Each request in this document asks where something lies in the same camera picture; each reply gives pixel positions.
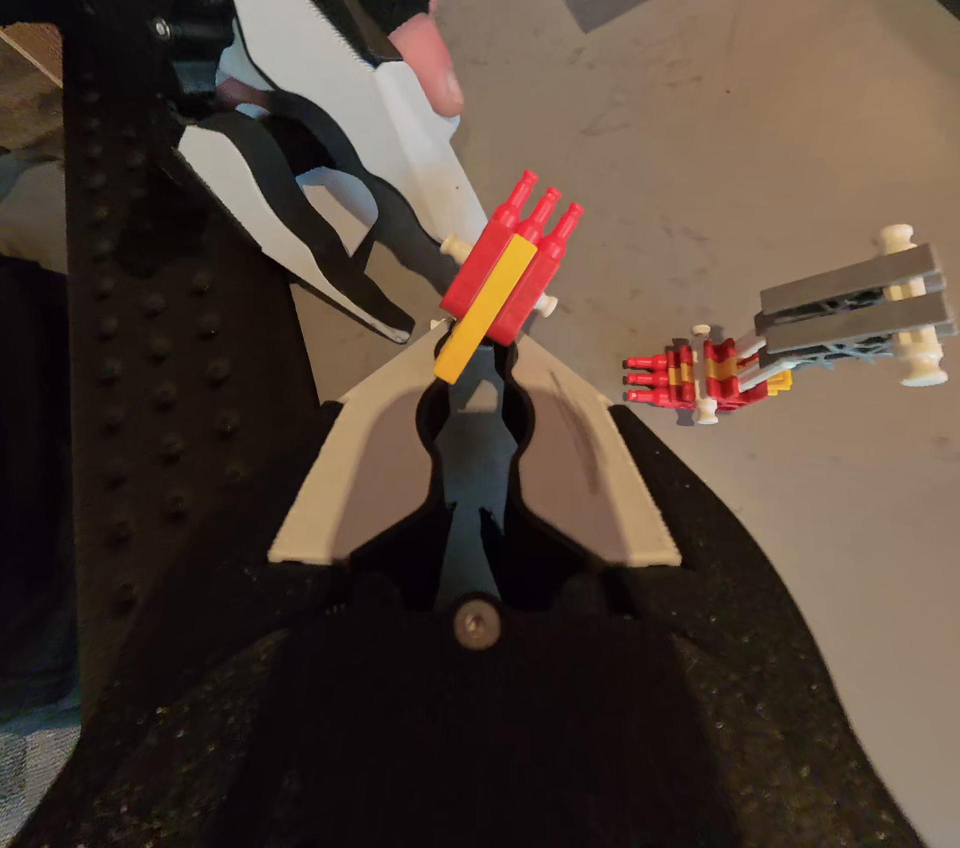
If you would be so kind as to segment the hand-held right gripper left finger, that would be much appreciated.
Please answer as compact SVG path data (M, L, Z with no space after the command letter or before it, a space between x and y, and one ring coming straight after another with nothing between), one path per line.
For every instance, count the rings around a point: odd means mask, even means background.
M340 412L271 543L271 563L342 562L426 503L434 458L418 409L449 331L433 326L338 400Z

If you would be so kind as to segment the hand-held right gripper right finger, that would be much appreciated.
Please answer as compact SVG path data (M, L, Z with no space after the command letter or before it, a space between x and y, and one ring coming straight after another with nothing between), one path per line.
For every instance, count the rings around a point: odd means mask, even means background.
M603 564L680 566L614 406L529 336L507 350L504 421L517 442L521 512Z

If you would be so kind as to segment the black dimpled pad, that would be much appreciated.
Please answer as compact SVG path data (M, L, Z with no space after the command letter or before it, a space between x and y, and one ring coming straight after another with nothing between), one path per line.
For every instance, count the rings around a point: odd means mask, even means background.
M337 409L291 289L184 168L160 89L64 32L83 720L135 722L279 624L267 552Z

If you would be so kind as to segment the red and yellow toy assembly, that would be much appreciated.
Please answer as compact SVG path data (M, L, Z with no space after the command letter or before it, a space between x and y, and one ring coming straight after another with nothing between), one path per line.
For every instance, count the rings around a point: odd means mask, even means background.
M557 306L547 290L566 257L584 209L571 203L551 230L547 222L561 193L548 187L527 216L524 206L538 175L525 171L510 196L494 211L475 241L450 234L440 245L458 272L440 301L453 327L438 349L434 376L455 383L485 341L508 347L534 313L549 316Z

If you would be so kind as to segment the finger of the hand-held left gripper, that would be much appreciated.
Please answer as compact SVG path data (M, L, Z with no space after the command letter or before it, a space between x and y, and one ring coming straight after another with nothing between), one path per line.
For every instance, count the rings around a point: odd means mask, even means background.
M487 217L452 147L460 118L443 117L403 61L361 59L312 0L233 0L246 56L277 92L332 117L360 165L400 197L438 266L471 247Z
M262 254L369 329L403 345L415 322L366 271L380 208L362 167L291 114L221 112L177 153Z

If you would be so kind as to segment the grey and red toy model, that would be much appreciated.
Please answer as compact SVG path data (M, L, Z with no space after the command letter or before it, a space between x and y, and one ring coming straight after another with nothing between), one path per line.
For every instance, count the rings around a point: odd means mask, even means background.
M958 334L933 247L910 225L883 228L876 255L765 289L750 331L692 326L662 353L623 361L623 399L697 425L789 392L798 372L891 360L910 389L948 381L944 341Z

